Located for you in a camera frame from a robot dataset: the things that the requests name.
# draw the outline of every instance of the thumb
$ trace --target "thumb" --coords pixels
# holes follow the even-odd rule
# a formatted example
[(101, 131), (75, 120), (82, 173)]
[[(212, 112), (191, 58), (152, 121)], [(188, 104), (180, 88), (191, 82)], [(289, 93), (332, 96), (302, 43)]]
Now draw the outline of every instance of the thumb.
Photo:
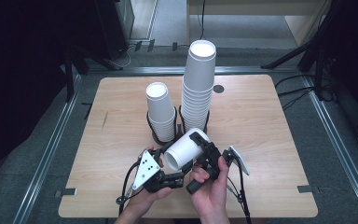
[(170, 195), (172, 193), (172, 189), (171, 188), (164, 188), (164, 189), (160, 189), (159, 191), (157, 191), (156, 193), (153, 193), (150, 195), (150, 200), (156, 201), (159, 199), (163, 199), (165, 197), (167, 197), (168, 195)]
[(220, 174), (218, 176), (219, 179), (227, 179), (229, 168), (226, 164), (225, 159), (221, 156), (217, 161), (220, 169)]

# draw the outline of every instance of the black cable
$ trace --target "black cable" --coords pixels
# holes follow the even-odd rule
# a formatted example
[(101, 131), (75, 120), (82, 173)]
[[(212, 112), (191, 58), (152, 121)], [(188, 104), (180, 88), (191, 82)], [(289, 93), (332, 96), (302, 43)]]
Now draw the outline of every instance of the black cable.
[(293, 91), (285, 91), (285, 92), (278, 93), (278, 96), (289, 95), (289, 94), (293, 94), (293, 93), (298, 92), (298, 91), (307, 91), (307, 90), (312, 90), (313, 91), (313, 89), (314, 89), (314, 87), (304, 87), (304, 88), (300, 88), (300, 89), (293, 90)]
[(203, 32), (204, 32), (204, 28), (203, 28), (203, 18), (204, 18), (204, 15), (205, 15), (205, 0), (203, 0), (203, 3), (202, 3), (201, 36), (200, 36), (200, 39), (203, 38)]
[(275, 84), (275, 89), (279, 86), (279, 84), (281, 84), (282, 82), (288, 80), (288, 79), (292, 79), (292, 78), (296, 78), (296, 77), (315, 77), (313, 75), (298, 75), (298, 76), (292, 76), (292, 77), (286, 77), (282, 80), (280, 80), (279, 82), (277, 82), (277, 84)]
[(282, 109), (283, 109), (283, 110), (286, 110), (287, 108), (291, 107), (292, 105), (295, 104), (295, 102), (296, 102), (297, 100), (301, 99), (303, 96), (305, 96), (307, 93), (310, 93), (311, 91), (312, 91), (312, 90), (309, 89), (309, 90), (303, 92), (303, 93), (302, 93), (300, 96), (298, 96), (296, 99), (293, 99), (293, 100), (291, 100), (289, 103), (283, 105), (283, 106), (282, 106)]
[(243, 207), (243, 204), (240, 202), (240, 199), (241, 199), (241, 198), (240, 198), (240, 194), (238, 193), (237, 188), (235, 187), (234, 183), (232, 182), (232, 180), (231, 180), (229, 177), (227, 177), (227, 179), (229, 180), (229, 182), (231, 183), (232, 187), (233, 187), (234, 190), (235, 190), (235, 192), (234, 192), (233, 189), (231, 189), (231, 190), (230, 190), (231, 193), (234, 194), (234, 196), (237, 198), (237, 200), (239, 200), (239, 203), (240, 203), (240, 205), (241, 205), (242, 211), (244, 211), (245, 208)]
[(129, 199), (129, 198), (127, 198), (127, 197), (125, 196), (125, 193), (126, 193), (127, 182), (128, 182), (128, 180), (129, 180), (130, 174), (131, 174), (132, 170), (133, 170), (135, 167), (137, 167), (140, 163), (141, 163), (141, 158), (140, 158), (136, 163), (134, 163), (134, 164), (131, 166), (130, 170), (129, 170), (129, 171), (127, 172), (127, 174), (126, 174), (126, 178), (124, 179), (123, 190), (121, 191), (121, 196), (118, 197), (117, 200), (116, 200), (116, 203), (118, 203), (118, 204), (120, 205), (120, 207), (118, 208), (118, 215), (119, 215), (119, 216), (121, 215), (121, 213), (122, 213), (123, 210), (124, 210), (124, 203)]
[(247, 223), (252, 224), (251, 214), (249, 212), (248, 203), (246, 202), (246, 197), (245, 197), (245, 188), (244, 188), (244, 185), (243, 185), (243, 174), (242, 174), (241, 161), (237, 156), (234, 156), (234, 159), (237, 161), (237, 164), (239, 165), (238, 169), (239, 169), (239, 172), (240, 172), (240, 179), (241, 179), (240, 193), (241, 193), (241, 202), (243, 204), (243, 212), (245, 214)]
[(131, 199), (131, 198), (135, 197), (135, 196), (138, 195), (140, 192), (142, 192), (142, 190), (144, 190), (144, 188), (141, 188), (136, 194), (131, 195), (130, 197), (128, 197), (128, 199)]

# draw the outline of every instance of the floor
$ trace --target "floor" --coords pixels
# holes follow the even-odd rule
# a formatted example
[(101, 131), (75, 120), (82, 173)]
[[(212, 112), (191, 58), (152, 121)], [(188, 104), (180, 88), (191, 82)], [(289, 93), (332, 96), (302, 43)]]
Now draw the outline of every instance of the floor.
[[(132, 5), (135, 15), (132, 41), (147, 44), (154, 40), (156, 46), (171, 46), (173, 42), (187, 45), (186, 1), (132, 0)], [(202, 16), (190, 16), (189, 43), (201, 38), (201, 22)], [(205, 15), (203, 29), (202, 39), (208, 39), (218, 48), (297, 47), (284, 16)]]

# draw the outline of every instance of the black stand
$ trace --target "black stand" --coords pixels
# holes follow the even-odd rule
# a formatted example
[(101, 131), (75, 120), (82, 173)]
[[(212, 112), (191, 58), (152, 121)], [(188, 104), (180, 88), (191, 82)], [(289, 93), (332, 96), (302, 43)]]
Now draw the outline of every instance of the black stand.
[(74, 89), (74, 76), (72, 71), (72, 65), (76, 68), (77, 72), (81, 75), (86, 75), (89, 72), (89, 67), (87, 66), (87, 63), (84, 61), (84, 57), (89, 57), (96, 63), (99, 63), (100, 65), (104, 66), (105, 68), (117, 71), (122, 70), (121, 67), (116, 67), (115, 65), (107, 62), (106, 60), (98, 57), (97, 55), (94, 55), (85, 49), (79, 48), (79, 47), (67, 47), (65, 51), (65, 74), (66, 74), (66, 102), (69, 102), (69, 100), (72, 98), (72, 96), (75, 93)]
[(261, 65), (262, 69), (274, 69), (277, 66), (289, 61), (290, 59), (296, 57), (298, 54), (305, 52), (300, 62), (297, 65), (299, 72), (308, 72), (312, 67), (313, 63), (316, 62), (316, 71), (315, 71), (315, 83), (314, 91), (318, 96), (319, 100), (322, 101), (322, 77), (323, 77), (323, 68), (324, 68), (324, 53), (325, 47), (328, 46), (327, 42), (329, 39), (328, 30), (331, 30), (332, 21), (336, 18), (337, 12), (341, 8), (342, 0), (333, 0), (329, 12), (327, 13), (324, 21), (319, 27), (316, 34), (312, 39), (305, 43), (303, 46), (287, 53), (282, 56), (280, 59), (273, 63), (266, 65)]

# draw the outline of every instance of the metal rail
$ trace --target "metal rail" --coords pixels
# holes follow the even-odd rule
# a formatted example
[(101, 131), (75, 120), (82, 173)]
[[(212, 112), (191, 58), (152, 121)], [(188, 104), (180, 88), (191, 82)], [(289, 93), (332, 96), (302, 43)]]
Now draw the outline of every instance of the metal rail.
[[(313, 86), (309, 77), (304, 77), (304, 84), (306, 87)], [(345, 147), (345, 144), (343, 143), (335, 124), (331, 120), (324, 102), (320, 101), (314, 92), (310, 92), (310, 99), (312, 100), (313, 105), (315, 106), (315, 109), (321, 118), (324, 128), (326, 129), (327, 134), (333, 144), (334, 150), (336, 151), (342, 167), (344, 168), (344, 171), (347, 174), (353, 190), (358, 198), (358, 168), (351, 158), (350, 152)]]
[[(81, 76), (77, 75), (75, 80), (75, 89), (80, 86)], [(25, 193), (25, 196), (21, 202), (20, 208), (17, 211), (16, 216), (14, 217), (13, 224), (23, 224), (26, 223), (28, 216), (30, 216), (31, 211), (34, 207), (34, 202), (39, 193), (39, 190), (42, 187), (43, 181), (45, 180), (46, 174), (48, 173), (48, 168), (51, 164), (51, 161), (54, 157), (57, 145), (60, 143), (63, 130), (65, 129), (66, 123), (72, 113), (76, 99), (77, 91), (75, 91), (72, 99), (65, 103), (65, 107), (62, 110), (60, 118), (57, 122), (57, 125), (53, 131), (52, 136), (48, 141), (48, 145), (45, 149), (45, 152), (42, 156), (42, 159), (39, 162), (39, 165), (36, 168), (33, 179), (31, 180), (30, 185)]]

